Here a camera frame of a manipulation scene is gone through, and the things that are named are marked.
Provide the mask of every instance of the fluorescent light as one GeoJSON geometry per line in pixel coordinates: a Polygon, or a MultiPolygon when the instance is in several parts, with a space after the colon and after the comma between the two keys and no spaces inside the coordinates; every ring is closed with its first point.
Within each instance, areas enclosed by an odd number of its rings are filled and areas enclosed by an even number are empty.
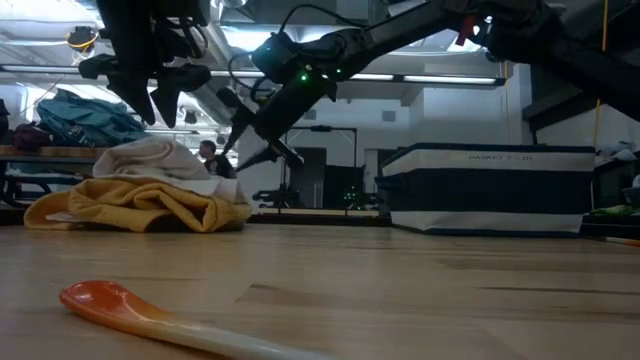
{"type": "Polygon", "coordinates": [[[469,85],[494,85],[496,79],[492,78],[473,78],[473,77],[455,77],[455,76],[415,76],[406,75],[406,82],[422,82],[422,83],[439,83],[439,84],[469,84],[469,85]]]}
{"type": "Polygon", "coordinates": [[[351,77],[352,80],[379,80],[390,81],[393,80],[393,75],[384,74],[355,74],[351,77]]]}
{"type": "MultiPolygon", "coordinates": [[[[40,66],[40,65],[0,65],[0,72],[19,72],[19,73],[37,73],[37,74],[78,74],[78,68],[70,66],[40,66]]],[[[264,76],[260,71],[238,70],[233,74],[239,78],[257,79],[264,76]]],[[[224,70],[211,71],[213,77],[229,77],[229,73],[224,70]]],[[[356,74],[352,80],[369,80],[369,81],[393,81],[394,75],[390,74],[356,74]]],[[[416,83],[438,83],[438,84],[468,84],[468,85],[495,85],[495,78],[475,78],[475,77],[456,77],[456,76],[425,76],[425,75],[400,75],[399,81],[416,82],[416,83]]]]}
{"type": "MultiPolygon", "coordinates": [[[[233,75],[239,78],[260,78],[263,77],[264,74],[260,71],[233,71],[233,75]]],[[[214,70],[211,72],[211,76],[213,77],[229,77],[228,71],[214,70]]]]}
{"type": "Polygon", "coordinates": [[[253,51],[264,44],[271,33],[268,31],[242,31],[233,28],[223,28],[224,36],[229,45],[246,51],[253,51]]]}
{"type": "Polygon", "coordinates": [[[162,129],[147,129],[144,132],[149,134],[170,134],[170,135],[200,135],[195,130],[162,130],[162,129]]]}
{"type": "Polygon", "coordinates": [[[2,0],[3,20],[43,22],[87,22],[87,14],[74,6],[74,1],[2,0]]]}
{"type": "Polygon", "coordinates": [[[329,29],[321,29],[318,31],[304,31],[302,33],[302,36],[300,37],[300,43],[306,43],[306,42],[312,42],[312,41],[316,41],[318,39],[320,39],[321,37],[327,35],[328,33],[335,31],[335,28],[329,28],[329,29]]]}
{"type": "Polygon", "coordinates": [[[220,135],[220,133],[215,131],[215,130],[198,130],[198,134],[200,134],[200,135],[220,135]]]}
{"type": "Polygon", "coordinates": [[[451,43],[451,45],[447,48],[448,52],[474,52],[482,48],[482,46],[474,43],[469,39],[465,39],[464,44],[462,46],[456,44],[457,41],[458,41],[457,38],[453,40],[453,43],[451,43]]]}
{"type": "Polygon", "coordinates": [[[0,65],[5,72],[26,72],[39,74],[79,74],[78,68],[73,66],[40,66],[40,65],[0,65]]]}

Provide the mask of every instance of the white cloth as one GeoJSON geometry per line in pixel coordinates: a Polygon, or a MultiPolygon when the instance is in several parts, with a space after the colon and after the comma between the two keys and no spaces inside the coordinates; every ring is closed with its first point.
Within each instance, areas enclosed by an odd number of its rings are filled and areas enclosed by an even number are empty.
{"type": "Polygon", "coordinates": [[[232,203],[246,202],[238,180],[209,175],[204,164],[186,146],[159,136],[105,151],[93,166],[93,176],[153,179],[202,196],[216,196],[232,203]]]}
{"type": "Polygon", "coordinates": [[[93,166],[94,177],[113,175],[165,175],[182,180],[207,180],[209,174],[186,146],[151,136],[113,147],[93,166]]]}

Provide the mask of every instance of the wooden floor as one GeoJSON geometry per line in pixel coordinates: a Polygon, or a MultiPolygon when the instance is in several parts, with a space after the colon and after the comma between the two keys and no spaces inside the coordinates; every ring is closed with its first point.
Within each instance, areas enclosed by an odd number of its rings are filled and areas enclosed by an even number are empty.
{"type": "Polygon", "coordinates": [[[1,231],[2,359],[217,358],[72,315],[58,292],[89,279],[337,359],[640,358],[633,247],[274,225],[216,235],[1,231]]]}

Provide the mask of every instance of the orange spoon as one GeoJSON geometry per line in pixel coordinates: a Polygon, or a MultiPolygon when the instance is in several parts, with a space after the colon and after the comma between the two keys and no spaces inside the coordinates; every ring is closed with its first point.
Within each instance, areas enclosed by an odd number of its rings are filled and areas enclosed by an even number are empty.
{"type": "Polygon", "coordinates": [[[60,301],[80,316],[127,333],[172,342],[239,359],[330,360],[314,353],[181,319],[109,281],[85,281],[60,293],[60,301]]]}

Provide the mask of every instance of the wall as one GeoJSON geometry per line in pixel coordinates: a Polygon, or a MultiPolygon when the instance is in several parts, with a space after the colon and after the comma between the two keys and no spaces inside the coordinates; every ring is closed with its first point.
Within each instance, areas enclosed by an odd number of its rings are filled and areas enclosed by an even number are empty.
{"type": "MultiPolygon", "coordinates": [[[[396,149],[406,146],[409,109],[402,107],[399,100],[353,100],[351,103],[321,100],[314,109],[317,112],[316,120],[300,120],[296,126],[357,128],[357,166],[365,163],[365,149],[396,149]],[[383,110],[396,111],[396,121],[383,122],[383,110]]],[[[289,139],[292,147],[326,148],[328,165],[353,166],[353,133],[350,131],[343,131],[341,134],[338,131],[315,133],[309,130],[291,130],[289,139]]],[[[247,130],[238,141],[239,162],[244,162],[263,146],[264,142],[253,131],[247,130]]],[[[281,174],[282,165],[278,162],[254,166],[240,172],[238,176],[244,192],[251,196],[259,190],[277,189],[281,174]]]]}
{"type": "MultiPolygon", "coordinates": [[[[374,189],[374,156],[367,149],[396,149],[418,142],[468,144],[528,144],[531,136],[522,121],[522,107],[530,103],[530,77],[526,65],[512,70],[508,86],[495,89],[425,88],[410,107],[398,100],[354,100],[351,103],[320,101],[314,109],[317,120],[300,120],[297,126],[330,125],[358,128],[357,166],[365,168],[365,188],[374,189]],[[393,123],[381,121],[383,110],[397,111],[393,123]]],[[[352,133],[343,132],[349,139],[352,133]]],[[[353,144],[339,132],[312,133],[293,130],[289,133],[294,147],[327,149],[329,165],[352,166],[353,144]]],[[[240,139],[240,163],[257,151],[264,142],[251,131],[240,139]]],[[[262,164],[239,174],[245,193],[277,189],[282,168],[262,164]]]]}
{"type": "Polygon", "coordinates": [[[411,106],[409,142],[508,143],[500,90],[425,88],[411,106]]]}
{"type": "MultiPolygon", "coordinates": [[[[592,146],[595,130],[595,109],[548,126],[537,133],[538,142],[549,145],[592,146]]],[[[597,147],[613,145],[618,141],[640,144],[640,123],[618,110],[602,106],[597,147]]]]}
{"type": "Polygon", "coordinates": [[[409,143],[531,143],[522,108],[531,102],[527,65],[495,89],[425,88],[409,110],[409,143]]]}

